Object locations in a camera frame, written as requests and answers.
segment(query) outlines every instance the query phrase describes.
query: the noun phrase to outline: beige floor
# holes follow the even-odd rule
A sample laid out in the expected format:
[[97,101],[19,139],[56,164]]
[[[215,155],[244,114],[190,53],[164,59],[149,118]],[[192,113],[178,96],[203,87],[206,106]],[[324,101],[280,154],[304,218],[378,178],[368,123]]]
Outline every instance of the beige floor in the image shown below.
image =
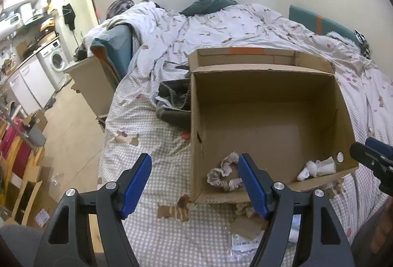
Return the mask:
[[[41,165],[47,177],[44,187],[59,201],[65,191],[75,188],[88,192],[97,188],[98,164],[104,133],[82,94],[71,89],[73,81],[56,96],[56,103],[45,112],[48,124],[45,156]],[[55,176],[58,184],[50,182]]]

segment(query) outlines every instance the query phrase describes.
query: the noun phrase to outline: bed sheet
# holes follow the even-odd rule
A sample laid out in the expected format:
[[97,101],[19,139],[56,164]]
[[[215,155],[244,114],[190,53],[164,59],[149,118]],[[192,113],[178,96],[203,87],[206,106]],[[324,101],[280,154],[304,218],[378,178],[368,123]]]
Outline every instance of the bed sheet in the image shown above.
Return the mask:
[[[115,181],[131,168],[140,153],[149,153],[153,170],[135,212],[124,221],[134,253],[143,266],[248,266],[252,257],[229,262],[231,236],[227,226],[235,218],[230,204],[198,205],[189,221],[158,219],[158,205],[174,205],[190,193],[190,134],[156,118],[154,97],[162,80],[178,79],[197,48],[255,46],[298,50],[334,63],[347,104],[355,138],[373,136],[393,144],[393,82],[372,60],[360,55],[350,41],[316,35],[303,25],[260,4],[238,4],[207,15],[186,18],[157,9],[156,26],[145,33],[128,75],[120,82],[106,121],[105,146],[99,176],[102,184]],[[131,24],[128,15],[107,23]],[[138,134],[139,145],[113,141],[118,130]],[[350,242],[361,225],[386,200],[379,181],[360,165],[345,176],[346,193],[331,201]],[[288,244],[283,266],[290,266],[295,245]]]

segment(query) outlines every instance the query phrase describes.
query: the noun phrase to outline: barcode label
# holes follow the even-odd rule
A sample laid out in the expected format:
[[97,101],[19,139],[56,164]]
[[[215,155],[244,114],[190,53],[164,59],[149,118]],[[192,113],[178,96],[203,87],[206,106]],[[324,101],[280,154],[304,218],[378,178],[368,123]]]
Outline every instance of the barcode label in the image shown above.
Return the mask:
[[261,234],[258,235],[254,240],[249,240],[249,239],[244,238],[238,234],[233,234],[232,235],[232,250],[245,252],[245,251],[250,251],[252,249],[258,248],[259,243],[261,242],[263,233],[264,233],[264,230],[262,230]]

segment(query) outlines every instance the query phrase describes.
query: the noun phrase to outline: white label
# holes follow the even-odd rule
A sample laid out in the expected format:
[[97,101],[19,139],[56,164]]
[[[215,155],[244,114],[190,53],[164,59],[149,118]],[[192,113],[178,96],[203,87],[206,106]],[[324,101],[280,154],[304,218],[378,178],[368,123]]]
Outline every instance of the white label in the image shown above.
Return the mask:
[[257,249],[259,247],[259,243],[261,242],[264,232],[265,231],[262,230],[261,234],[257,236],[254,240],[249,240],[248,238],[244,238],[238,234],[232,234],[232,250],[247,252],[253,249]]
[[45,223],[49,220],[50,216],[46,212],[46,210],[41,209],[40,212],[37,214],[37,216],[34,217],[35,221],[37,222],[37,225],[40,227],[43,227]]

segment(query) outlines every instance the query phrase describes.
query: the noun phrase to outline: blue gripper pad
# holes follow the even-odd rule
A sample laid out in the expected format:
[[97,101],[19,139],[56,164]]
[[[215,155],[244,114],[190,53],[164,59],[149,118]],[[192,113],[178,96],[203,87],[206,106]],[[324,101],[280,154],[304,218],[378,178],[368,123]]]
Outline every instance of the blue gripper pad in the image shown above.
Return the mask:
[[139,198],[141,197],[146,182],[149,179],[151,169],[151,157],[146,154],[124,193],[123,207],[120,211],[121,219],[126,219],[129,214],[132,214],[135,211]]
[[369,137],[366,139],[365,145],[367,147],[372,148],[373,150],[381,153],[382,155],[386,156],[387,158],[393,160],[393,147],[389,146],[375,138]]
[[250,165],[247,163],[243,155],[239,156],[238,172],[246,187],[248,196],[251,199],[252,206],[256,213],[260,214],[263,218],[268,218],[269,210],[266,206],[266,195],[258,182],[255,173],[251,170]]

